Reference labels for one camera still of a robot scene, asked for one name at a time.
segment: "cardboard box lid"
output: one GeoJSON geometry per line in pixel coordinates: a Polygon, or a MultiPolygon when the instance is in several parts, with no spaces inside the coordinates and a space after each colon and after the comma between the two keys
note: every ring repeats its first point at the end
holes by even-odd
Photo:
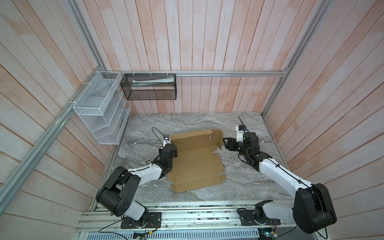
{"type": "Polygon", "coordinates": [[[225,180],[224,167],[219,154],[212,153],[222,147],[223,132],[209,129],[171,136],[178,150],[168,179],[175,183],[175,192],[217,185],[225,180]]]}

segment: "black mesh basket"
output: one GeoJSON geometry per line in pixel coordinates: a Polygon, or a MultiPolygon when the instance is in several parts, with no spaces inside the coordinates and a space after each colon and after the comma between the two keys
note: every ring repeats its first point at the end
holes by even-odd
{"type": "Polygon", "coordinates": [[[126,73],[120,85],[128,100],[176,100],[175,74],[126,73]]]}

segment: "black mounting plate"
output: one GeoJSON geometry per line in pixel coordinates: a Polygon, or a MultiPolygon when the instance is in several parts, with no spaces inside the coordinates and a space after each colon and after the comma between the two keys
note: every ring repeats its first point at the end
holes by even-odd
{"type": "MultiPolygon", "coordinates": [[[[260,225],[256,222],[254,214],[255,210],[239,210],[240,221],[242,226],[257,226],[260,225]]],[[[279,219],[271,219],[270,224],[266,225],[274,225],[276,221],[276,225],[281,225],[281,221],[279,219]]]]}
{"type": "MultiPolygon", "coordinates": [[[[161,212],[149,212],[147,217],[148,226],[147,228],[160,228],[161,227],[161,212]]],[[[137,222],[130,217],[124,217],[121,221],[122,229],[138,228],[137,222]]]]}

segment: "cardboard box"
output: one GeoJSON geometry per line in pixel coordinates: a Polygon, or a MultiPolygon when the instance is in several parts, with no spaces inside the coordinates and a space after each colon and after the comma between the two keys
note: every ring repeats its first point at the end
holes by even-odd
{"type": "Polygon", "coordinates": [[[175,183],[175,192],[208,187],[223,183],[225,174],[219,154],[213,153],[223,146],[223,132],[209,129],[187,132],[170,137],[176,145],[178,156],[173,159],[173,168],[168,180],[175,183]]]}

